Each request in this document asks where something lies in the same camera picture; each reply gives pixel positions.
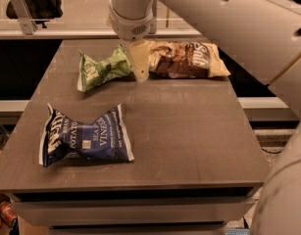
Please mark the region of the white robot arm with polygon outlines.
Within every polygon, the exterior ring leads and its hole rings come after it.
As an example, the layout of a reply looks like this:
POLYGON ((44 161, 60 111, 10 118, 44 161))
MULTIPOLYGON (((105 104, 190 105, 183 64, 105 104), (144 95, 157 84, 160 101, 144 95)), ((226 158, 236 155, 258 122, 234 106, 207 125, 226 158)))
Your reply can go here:
MULTIPOLYGON (((159 0, 215 42, 300 122, 263 186, 250 235, 301 235, 301 6, 288 0, 159 0)), ((113 29, 130 40, 153 0, 111 0, 113 29)))

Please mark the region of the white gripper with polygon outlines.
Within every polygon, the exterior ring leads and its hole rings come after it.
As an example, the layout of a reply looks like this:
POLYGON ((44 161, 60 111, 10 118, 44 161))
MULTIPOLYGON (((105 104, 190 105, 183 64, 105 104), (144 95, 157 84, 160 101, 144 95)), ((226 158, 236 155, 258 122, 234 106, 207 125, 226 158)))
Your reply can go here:
POLYGON ((109 15, 117 36, 125 41, 134 41, 128 46, 132 70, 138 82, 149 76, 149 44, 144 38, 153 22, 154 0, 110 0, 109 15))

